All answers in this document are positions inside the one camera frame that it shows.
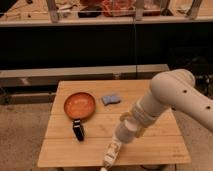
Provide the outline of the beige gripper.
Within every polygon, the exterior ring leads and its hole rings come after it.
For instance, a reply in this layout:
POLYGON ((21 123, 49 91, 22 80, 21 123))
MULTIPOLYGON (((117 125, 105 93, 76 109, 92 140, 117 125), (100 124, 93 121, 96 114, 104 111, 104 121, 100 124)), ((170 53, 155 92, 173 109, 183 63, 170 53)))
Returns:
MULTIPOLYGON (((124 121, 126 119, 130 119, 132 117, 132 113, 130 111, 128 112, 125 112, 123 113, 121 116, 120 116, 120 120, 121 121, 124 121)), ((137 130, 136 130, 136 133, 135 133, 135 137, 136 138, 140 138, 143 136, 144 132, 146 131, 146 128, 143 127, 143 126, 138 126, 137 130)))

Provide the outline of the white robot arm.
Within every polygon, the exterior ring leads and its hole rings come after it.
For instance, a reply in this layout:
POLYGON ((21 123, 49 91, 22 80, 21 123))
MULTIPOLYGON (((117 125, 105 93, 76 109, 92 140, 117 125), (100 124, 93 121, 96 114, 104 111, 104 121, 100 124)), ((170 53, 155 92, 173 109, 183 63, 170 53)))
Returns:
POLYGON ((130 142, 152 125, 168 108, 181 111, 213 132, 213 100, 195 88, 193 74, 177 69, 157 74, 150 81, 149 90, 125 113, 115 135, 130 142))

